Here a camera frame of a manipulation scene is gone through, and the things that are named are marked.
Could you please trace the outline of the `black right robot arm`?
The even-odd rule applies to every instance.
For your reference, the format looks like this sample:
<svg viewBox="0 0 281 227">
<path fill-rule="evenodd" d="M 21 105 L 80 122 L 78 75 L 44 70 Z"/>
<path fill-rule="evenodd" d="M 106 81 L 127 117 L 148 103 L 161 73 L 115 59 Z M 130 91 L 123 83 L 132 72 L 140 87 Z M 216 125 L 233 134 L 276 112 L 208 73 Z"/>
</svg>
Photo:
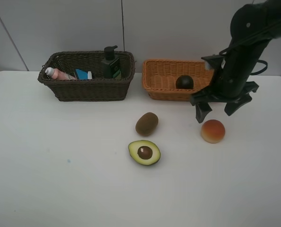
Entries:
<svg viewBox="0 0 281 227">
<path fill-rule="evenodd" d="M 198 123 L 212 111 L 209 103 L 225 103 L 224 111 L 231 116 L 251 102 L 250 92 L 256 92 L 259 86 L 247 79 L 266 71 L 253 69 L 257 63 L 268 64 L 259 58 L 272 39 L 281 38 L 281 0 L 241 7 L 231 20 L 230 34 L 228 48 L 202 58 L 214 73 L 210 84 L 190 97 Z"/>
</svg>

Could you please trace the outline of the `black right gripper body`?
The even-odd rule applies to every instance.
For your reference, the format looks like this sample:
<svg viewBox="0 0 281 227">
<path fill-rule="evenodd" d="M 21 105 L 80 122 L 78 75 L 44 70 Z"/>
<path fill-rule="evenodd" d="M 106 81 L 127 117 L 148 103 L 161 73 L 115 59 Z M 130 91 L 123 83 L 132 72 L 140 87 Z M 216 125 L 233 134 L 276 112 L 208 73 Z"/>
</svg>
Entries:
<svg viewBox="0 0 281 227">
<path fill-rule="evenodd" d="M 195 106 L 198 103 L 236 103 L 244 96 L 249 95 L 250 92 L 255 93 L 258 88 L 259 86 L 255 82 L 246 82 L 237 96 L 230 97 L 217 92 L 211 86 L 207 86 L 202 90 L 193 93 L 190 96 L 190 103 L 192 106 Z"/>
</svg>

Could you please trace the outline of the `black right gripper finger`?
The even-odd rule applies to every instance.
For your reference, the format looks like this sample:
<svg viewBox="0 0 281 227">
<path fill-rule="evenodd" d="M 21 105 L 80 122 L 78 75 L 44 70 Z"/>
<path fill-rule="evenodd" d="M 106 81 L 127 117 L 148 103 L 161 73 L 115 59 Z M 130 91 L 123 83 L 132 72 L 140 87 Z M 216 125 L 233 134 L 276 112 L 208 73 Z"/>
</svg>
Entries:
<svg viewBox="0 0 281 227">
<path fill-rule="evenodd" d="M 238 99 L 237 101 L 231 102 L 231 103 L 227 103 L 225 106 L 225 113 L 228 116 L 233 115 L 239 108 L 241 108 L 242 106 L 244 106 L 245 104 L 249 103 L 252 101 L 252 97 L 247 94 L 242 96 L 240 99 Z"/>
<path fill-rule="evenodd" d="M 206 116 L 212 111 L 212 108 L 206 102 L 200 102 L 195 105 L 196 107 L 196 120 L 202 123 Z"/>
</svg>

